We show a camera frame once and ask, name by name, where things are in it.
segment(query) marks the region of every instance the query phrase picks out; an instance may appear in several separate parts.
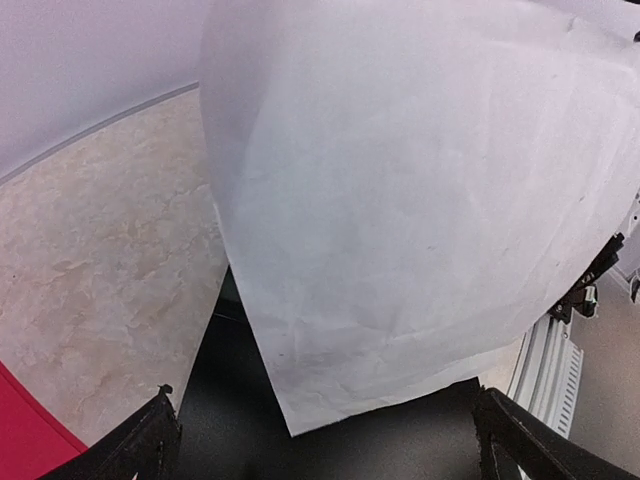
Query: black surface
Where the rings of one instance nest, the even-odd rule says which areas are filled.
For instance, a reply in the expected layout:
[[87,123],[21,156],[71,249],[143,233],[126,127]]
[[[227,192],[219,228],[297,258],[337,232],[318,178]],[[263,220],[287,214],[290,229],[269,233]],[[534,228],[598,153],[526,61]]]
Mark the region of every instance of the black surface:
[[232,319],[237,307],[219,302],[198,353],[176,479],[480,477],[477,379],[291,438],[249,324]]

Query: gray wall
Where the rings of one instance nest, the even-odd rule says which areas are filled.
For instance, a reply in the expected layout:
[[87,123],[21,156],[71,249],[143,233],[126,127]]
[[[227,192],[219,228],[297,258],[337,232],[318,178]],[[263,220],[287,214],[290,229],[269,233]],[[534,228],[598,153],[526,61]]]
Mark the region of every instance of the gray wall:
[[210,0],[2,0],[0,179],[197,80]]

